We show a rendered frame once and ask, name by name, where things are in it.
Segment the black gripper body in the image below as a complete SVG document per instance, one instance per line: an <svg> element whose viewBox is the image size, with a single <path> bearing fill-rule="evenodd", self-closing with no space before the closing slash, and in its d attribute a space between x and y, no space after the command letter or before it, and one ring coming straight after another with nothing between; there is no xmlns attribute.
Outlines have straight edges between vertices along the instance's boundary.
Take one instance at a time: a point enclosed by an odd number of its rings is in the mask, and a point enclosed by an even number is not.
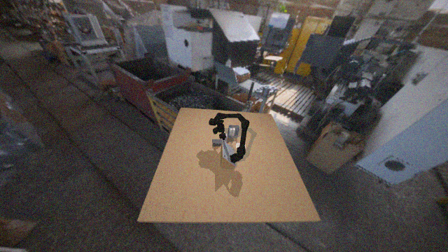
<svg viewBox="0 0 448 252"><path fill-rule="evenodd" d="M221 134L219 134L220 139L225 138L226 135L225 135L225 133L224 133L224 131L225 131L225 129L224 129L224 125L223 125L222 127L218 127L218 130L221 132Z"/></svg>

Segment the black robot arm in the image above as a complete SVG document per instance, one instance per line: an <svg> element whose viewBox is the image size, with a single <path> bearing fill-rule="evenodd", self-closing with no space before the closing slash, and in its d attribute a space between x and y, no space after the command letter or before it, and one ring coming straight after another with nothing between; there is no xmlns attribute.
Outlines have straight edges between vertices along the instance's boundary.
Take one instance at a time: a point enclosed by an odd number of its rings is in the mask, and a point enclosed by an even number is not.
<svg viewBox="0 0 448 252"><path fill-rule="evenodd" d="M213 133L217 134L217 132L220 132L218 127L223 126L225 118L238 118L241 122L241 141L240 146L237 148L237 153L230 155L231 162L236 163L240 161L243 156L246 154L245 149L245 142L246 142L246 132L249 127L249 121L246 120L240 113L233 113L233 114L224 114L224 113L217 113L216 117L213 119L211 118L209 121L209 125L217 125L217 127L213 128Z"/></svg>

